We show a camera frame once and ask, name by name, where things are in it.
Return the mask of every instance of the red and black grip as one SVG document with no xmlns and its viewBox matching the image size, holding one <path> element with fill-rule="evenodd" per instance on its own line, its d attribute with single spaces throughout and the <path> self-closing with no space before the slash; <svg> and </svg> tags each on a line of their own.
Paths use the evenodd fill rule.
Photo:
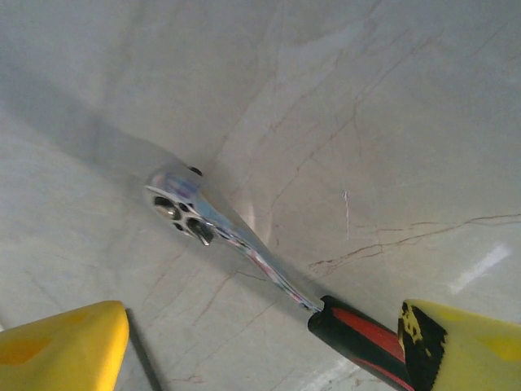
<svg viewBox="0 0 521 391">
<path fill-rule="evenodd" d="M 414 391 L 395 332 L 334 297 L 322 301 L 308 321 L 315 336 L 395 389 Z"/>
</svg>

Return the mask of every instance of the yellow object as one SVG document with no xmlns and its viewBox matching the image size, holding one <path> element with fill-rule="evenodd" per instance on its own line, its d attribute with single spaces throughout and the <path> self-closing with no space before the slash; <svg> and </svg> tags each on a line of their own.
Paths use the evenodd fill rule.
<svg viewBox="0 0 521 391">
<path fill-rule="evenodd" d="M 112 391 L 129 338 L 125 308 L 102 301 L 0 332 L 2 391 Z"/>
<path fill-rule="evenodd" d="M 517 324 L 407 300 L 398 334 L 416 391 L 521 390 Z"/>
</svg>

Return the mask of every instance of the black rubber handle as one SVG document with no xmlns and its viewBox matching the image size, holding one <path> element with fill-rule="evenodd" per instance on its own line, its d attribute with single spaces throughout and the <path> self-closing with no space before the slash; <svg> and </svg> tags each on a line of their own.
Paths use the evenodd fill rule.
<svg viewBox="0 0 521 391">
<path fill-rule="evenodd" d="M 308 329 L 331 348 L 395 389 L 414 391 L 398 335 L 374 319 L 331 296 Z"/>
</svg>

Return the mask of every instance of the white marble surface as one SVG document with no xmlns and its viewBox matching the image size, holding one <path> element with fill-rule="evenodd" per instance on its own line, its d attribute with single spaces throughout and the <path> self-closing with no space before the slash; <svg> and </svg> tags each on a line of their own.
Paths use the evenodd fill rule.
<svg viewBox="0 0 521 391">
<path fill-rule="evenodd" d="M 120 299 L 169 389 L 387 389 L 254 266 L 143 208 L 170 152 L 317 293 L 392 328 L 407 297 L 521 321 L 521 3 L 0 10 L 4 327 Z M 127 356 L 118 389 L 147 389 Z"/>
</svg>

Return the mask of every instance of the yellow plastic corner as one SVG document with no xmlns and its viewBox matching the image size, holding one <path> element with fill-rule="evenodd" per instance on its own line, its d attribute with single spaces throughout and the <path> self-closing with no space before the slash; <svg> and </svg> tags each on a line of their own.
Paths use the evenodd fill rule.
<svg viewBox="0 0 521 391">
<path fill-rule="evenodd" d="M 128 339 L 119 301 L 0 332 L 2 391 L 112 391 Z"/>
<path fill-rule="evenodd" d="M 427 338 L 429 330 L 414 319 L 413 308 L 446 332 L 440 342 L 444 354 L 432 391 L 521 389 L 521 326 L 429 301 L 404 303 L 409 308 L 401 317 L 404 332 L 415 344 Z"/>
</svg>

